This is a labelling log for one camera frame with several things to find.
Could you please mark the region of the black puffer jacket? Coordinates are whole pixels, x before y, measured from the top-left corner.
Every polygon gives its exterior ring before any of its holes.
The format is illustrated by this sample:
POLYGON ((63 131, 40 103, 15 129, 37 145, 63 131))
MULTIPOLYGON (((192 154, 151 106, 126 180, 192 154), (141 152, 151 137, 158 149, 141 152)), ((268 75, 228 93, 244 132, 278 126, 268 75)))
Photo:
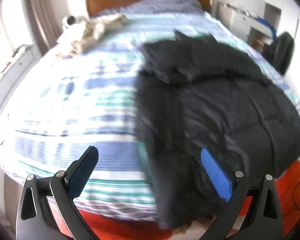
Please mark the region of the black puffer jacket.
POLYGON ((202 150, 231 173, 279 177, 300 157, 300 116, 247 53, 211 35, 147 42, 135 80, 135 135, 162 229, 226 204, 202 150))

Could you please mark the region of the orange red trousers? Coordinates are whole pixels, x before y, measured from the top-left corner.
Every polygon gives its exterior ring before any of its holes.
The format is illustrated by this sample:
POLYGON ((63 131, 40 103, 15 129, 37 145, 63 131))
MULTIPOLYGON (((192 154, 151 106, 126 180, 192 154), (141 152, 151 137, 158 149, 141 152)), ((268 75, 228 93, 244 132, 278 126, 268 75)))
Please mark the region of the orange red trousers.
MULTIPOLYGON (((275 180, 279 196, 283 235, 286 236, 300 218, 300 161, 275 180)), ((97 214, 80 211, 81 216, 100 239, 199 239, 205 230, 200 223, 193 223, 184 233, 160 230, 154 222, 120 221, 97 214)))

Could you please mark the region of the striped blue green bedspread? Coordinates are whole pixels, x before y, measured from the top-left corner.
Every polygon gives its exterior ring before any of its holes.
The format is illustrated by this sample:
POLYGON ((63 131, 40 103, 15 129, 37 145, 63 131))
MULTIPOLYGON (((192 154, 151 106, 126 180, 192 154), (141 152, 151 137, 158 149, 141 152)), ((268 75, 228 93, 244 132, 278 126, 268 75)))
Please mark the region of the striped blue green bedspread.
POLYGON ((208 13, 130 14, 88 52, 66 59, 50 49, 10 97, 0 121, 0 166, 16 183, 67 169, 89 147, 99 160, 76 200, 85 211, 109 218, 158 221, 155 198, 135 135, 135 80, 147 42, 213 36, 248 54, 293 103, 300 100, 282 75, 208 13))

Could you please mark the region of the cream fleece garment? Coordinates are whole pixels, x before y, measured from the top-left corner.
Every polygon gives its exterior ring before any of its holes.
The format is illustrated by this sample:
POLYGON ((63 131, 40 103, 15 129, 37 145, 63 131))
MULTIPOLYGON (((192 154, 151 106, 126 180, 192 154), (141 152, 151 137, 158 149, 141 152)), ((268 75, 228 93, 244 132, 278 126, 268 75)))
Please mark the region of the cream fleece garment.
POLYGON ((56 55, 64 59, 86 53, 105 33, 122 27, 127 21, 125 14, 112 14, 74 23, 58 38, 56 55))

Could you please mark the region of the chair with dark jacket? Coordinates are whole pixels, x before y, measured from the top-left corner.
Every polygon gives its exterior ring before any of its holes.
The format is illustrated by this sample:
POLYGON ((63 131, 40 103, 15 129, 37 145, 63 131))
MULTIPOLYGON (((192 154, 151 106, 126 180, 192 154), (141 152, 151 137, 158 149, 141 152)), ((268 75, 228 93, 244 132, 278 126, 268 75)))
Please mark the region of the chair with dark jacket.
POLYGON ((277 72, 285 76, 294 53, 294 38, 288 32, 282 33, 270 45, 265 44, 262 56, 277 72))

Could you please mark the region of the white desk with drawers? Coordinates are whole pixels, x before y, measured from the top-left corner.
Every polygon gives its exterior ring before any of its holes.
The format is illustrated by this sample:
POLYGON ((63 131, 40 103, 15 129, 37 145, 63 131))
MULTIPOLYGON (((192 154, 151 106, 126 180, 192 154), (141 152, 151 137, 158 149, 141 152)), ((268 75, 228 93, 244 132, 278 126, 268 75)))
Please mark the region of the white desk with drawers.
POLYGON ((252 46, 257 40, 271 42, 271 30, 254 18, 239 12, 224 3, 219 3, 217 18, 235 36, 252 46))

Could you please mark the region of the blue cloth on desk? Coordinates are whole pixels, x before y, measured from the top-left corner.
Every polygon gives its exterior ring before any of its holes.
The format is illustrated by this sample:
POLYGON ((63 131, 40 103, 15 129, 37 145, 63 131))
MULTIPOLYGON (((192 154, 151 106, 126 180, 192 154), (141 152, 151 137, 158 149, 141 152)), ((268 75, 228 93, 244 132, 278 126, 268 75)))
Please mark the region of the blue cloth on desk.
POLYGON ((256 17, 255 20, 260 22, 262 25, 266 26, 271 31, 271 37, 273 40, 277 39, 277 31, 276 29, 265 19, 256 17))

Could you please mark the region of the brown curtain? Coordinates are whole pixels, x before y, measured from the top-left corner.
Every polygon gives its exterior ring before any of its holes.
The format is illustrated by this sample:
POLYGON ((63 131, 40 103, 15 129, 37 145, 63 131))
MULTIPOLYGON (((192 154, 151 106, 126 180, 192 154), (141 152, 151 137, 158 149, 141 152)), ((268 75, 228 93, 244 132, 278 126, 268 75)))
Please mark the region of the brown curtain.
POLYGON ((56 45, 62 33, 51 0, 27 0, 27 12, 35 42, 40 53, 44 55, 56 45))

